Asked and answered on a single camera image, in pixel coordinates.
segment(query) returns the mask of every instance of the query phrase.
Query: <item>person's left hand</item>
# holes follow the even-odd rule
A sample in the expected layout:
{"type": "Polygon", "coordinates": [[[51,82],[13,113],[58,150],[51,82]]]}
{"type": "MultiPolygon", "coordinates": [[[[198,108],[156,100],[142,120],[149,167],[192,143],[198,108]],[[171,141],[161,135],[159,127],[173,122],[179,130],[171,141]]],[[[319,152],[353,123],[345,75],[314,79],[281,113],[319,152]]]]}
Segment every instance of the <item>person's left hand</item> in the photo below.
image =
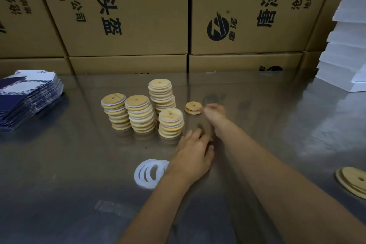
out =
{"type": "Polygon", "coordinates": [[[207,149],[212,138],[208,134],[201,137],[202,129],[189,130],[181,137],[176,156],[169,162],[164,175],[172,175],[189,185],[201,178],[210,168],[214,157],[213,145],[207,149]]]}

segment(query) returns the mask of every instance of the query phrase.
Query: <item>stack of wooden discs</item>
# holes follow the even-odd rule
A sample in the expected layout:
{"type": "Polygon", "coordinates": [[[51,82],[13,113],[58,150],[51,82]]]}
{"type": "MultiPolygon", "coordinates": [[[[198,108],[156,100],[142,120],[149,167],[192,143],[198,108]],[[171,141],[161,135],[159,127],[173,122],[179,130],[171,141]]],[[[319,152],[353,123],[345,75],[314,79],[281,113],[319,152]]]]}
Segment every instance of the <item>stack of wooden discs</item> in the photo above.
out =
{"type": "Polygon", "coordinates": [[[130,96],[124,106],[127,108],[128,118],[135,132],[147,133],[155,128],[154,110],[147,96],[130,96]]]}
{"type": "Polygon", "coordinates": [[[104,112],[109,116],[112,127],[116,130],[125,130],[131,127],[127,109],[124,106],[124,94],[110,94],[101,100],[104,112]]]}
{"type": "Polygon", "coordinates": [[[159,113],[166,108],[175,108],[172,83],[167,79],[154,79],[149,83],[150,98],[155,104],[156,119],[159,113]]]}
{"type": "Polygon", "coordinates": [[[177,108],[163,109],[159,113],[159,134],[164,138],[175,138],[184,126],[183,113],[177,108]]]}
{"type": "Polygon", "coordinates": [[[202,104],[196,101],[190,101],[185,105],[184,111],[190,115],[198,115],[201,114],[199,109],[202,107],[202,104]]]}

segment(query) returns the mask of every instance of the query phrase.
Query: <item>person's left arm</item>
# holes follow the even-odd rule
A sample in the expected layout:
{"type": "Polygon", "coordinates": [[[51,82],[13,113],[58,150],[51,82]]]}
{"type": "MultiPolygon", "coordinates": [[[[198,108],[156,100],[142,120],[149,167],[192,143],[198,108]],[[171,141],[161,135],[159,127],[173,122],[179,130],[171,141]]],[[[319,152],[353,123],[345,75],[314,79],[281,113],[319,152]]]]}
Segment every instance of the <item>person's left arm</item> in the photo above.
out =
{"type": "Polygon", "coordinates": [[[188,131],[177,146],[176,156],[140,213],[126,229],[118,244],[163,244],[167,241],[175,214],[190,186],[211,167],[211,136],[202,130],[188,131]]]}

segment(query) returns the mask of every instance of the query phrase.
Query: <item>metal table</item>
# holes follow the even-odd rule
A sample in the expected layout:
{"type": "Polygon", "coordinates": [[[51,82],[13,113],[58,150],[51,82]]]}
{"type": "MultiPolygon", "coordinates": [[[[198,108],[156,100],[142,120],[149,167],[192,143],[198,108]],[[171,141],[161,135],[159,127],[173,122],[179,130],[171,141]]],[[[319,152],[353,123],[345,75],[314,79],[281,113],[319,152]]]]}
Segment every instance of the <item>metal table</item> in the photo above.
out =
{"type": "MultiPolygon", "coordinates": [[[[147,200],[135,168],[167,159],[177,140],[112,129],[100,100],[148,95],[155,78],[188,101],[225,105],[259,144],[340,201],[366,224],[366,201],[334,178],[339,167],[366,169],[366,94],[347,93],[314,73],[231,72],[61,77],[65,94],[12,133],[0,134],[1,243],[114,243],[147,200]]],[[[185,130],[203,116],[185,114],[185,130]]],[[[186,194],[168,243],[283,243],[244,178],[216,141],[212,170],[186,194]]]]}

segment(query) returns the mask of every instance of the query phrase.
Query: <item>person's right arm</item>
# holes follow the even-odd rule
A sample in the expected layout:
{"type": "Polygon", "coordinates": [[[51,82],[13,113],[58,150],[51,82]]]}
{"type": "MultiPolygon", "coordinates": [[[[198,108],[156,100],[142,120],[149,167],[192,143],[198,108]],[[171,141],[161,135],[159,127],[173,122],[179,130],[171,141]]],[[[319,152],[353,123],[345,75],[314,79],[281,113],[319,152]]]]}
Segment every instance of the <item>person's right arm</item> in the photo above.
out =
{"type": "Polygon", "coordinates": [[[358,219],[227,119],[221,105],[208,104],[200,111],[286,243],[366,243],[366,227],[358,219]]]}

